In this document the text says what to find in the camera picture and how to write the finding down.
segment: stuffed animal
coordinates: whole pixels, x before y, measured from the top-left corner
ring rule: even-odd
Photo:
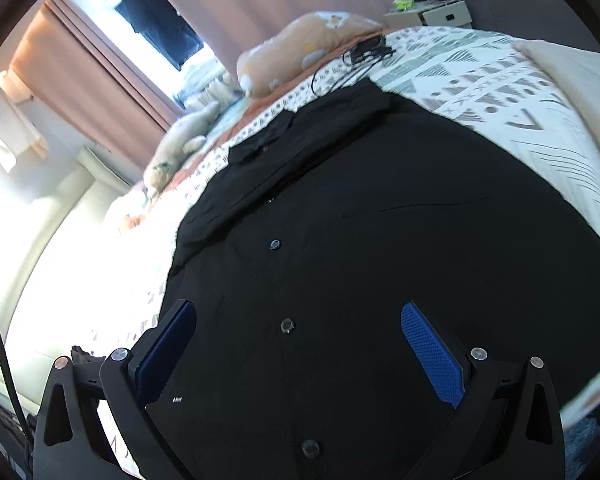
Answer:
[[[204,91],[193,94],[184,101],[185,110],[202,110],[206,104],[218,101],[220,103],[220,112],[224,112],[229,106],[234,104],[244,95],[239,87],[232,86],[231,83],[225,83],[218,79],[209,83]]]
[[[220,113],[220,103],[212,101],[202,110],[179,118],[164,134],[151,162],[144,170],[144,184],[149,197],[161,192],[182,163],[206,142],[209,124]]]

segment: white sheet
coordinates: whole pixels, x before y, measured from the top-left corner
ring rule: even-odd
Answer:
[[[512,46],[554,79],[600,147],[600,54],[542,40],[515,41]]]
[[[600,152],[578,113],[547,74],[513,49],[505,34],[450,27],[416,27],[387,37],[396,53],[368,75],[384,90],[474,129],[547,179],[600,236]],[[316,76],[325,93],[348,71],[334,60]],[[176,232],[206,183],[227,164],[229,147],[262,129],[280,110],[298,110],[315,99],[308,78],[264,110],[232,140],[209,153],[196,172],[166,193],[147,220],[119,238],[103,257],[102,283],[93,303],[102,325],[77,342],[95,354],[130,347],[157,324]],[[562,410],[570,427],[590,410],[589,390]],[[137,473],[110,413],[100,410],[109,441],[121,463]]]

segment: cable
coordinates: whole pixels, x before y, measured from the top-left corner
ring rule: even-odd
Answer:
[[[4,380],[4,385],[7,387],[7,393],[9,394],[9,400],[11,401],[11,405],[13,406],[13,411],[18,417],[18,422],[20,423],[20,427],[22,428],[22,433],[24,434],[25,439],[25,466],[28,469],[31,475],[33,475],[31,460],[32,460],[32,449],[33,449],[33,433],[31,433],[31,428],[29,427],[29,423],[27,422],[27,418],[24,415],[24,411],[22,410],[22,405],[20,404],[20,399],[18,398],[18,393],[16,391],[16,386],[13,383],[13,376],[11,375],[11,369],[9,368],[9,361],[7,359],[7,352],[4,348],[4,343],[2,342],[2,335],[0,334],[0,370],[2,371],[2,378]]]
[[[342,54],[342,58],[341,58],[343,64],[348,67],[356,67],[356,68],[350,72],[344,73],[342,76],[340,76],[338,79],[336,79],[336,81],[331,85],[331,87],[327,90],[327,92],[325,94],[317,94],[314,89],[315,76],[319,72],[318,70],[316,70],[314,72],[314,76],[311,79],[311,92],[316,97],[324,97],[325,95],[330,94],[334,90],[342,88],[353,77],[358,76],[360,79],[362,79],[376,64],[378,64],[379,62],[381,62],[383,59],[385,59],[387,57],[391,57],[394,54],[394,52],[395,52],[395,50],[391,49],[389,52],[383,52],[382,54],[376,53],[376,54],[373,54],[372,56],[368,56],[364,61],[362,61],[358,64],[347,63],[347,61],[345,60],[345,56],[347,55],[347,52],[345,52],[344,54]]]

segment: blue gripper pad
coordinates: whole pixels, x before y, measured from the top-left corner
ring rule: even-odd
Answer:
[[[455,409],[464,396],[462,368],[415,303],[402,308],[400,325],[438,397]]]
[[[166,327],[158,324],[159,336],[136,371],[136,399],[141,406],[155,402],[160,397],[196,331],[196,321],[195,307],[189,301],[184,301]]]

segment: black shirt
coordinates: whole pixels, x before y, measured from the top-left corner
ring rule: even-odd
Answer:
[[[409,301],[466,348],[540,356],[561,404],[600,370],[599,237],[479,134],[364,80],[229,162],[178,231],[163,311],[198,324],[148,406],[198,480],[403,478],[453,413]]]
[[[205,46],[168,0],[121,0],[116,10],[177,70]]]

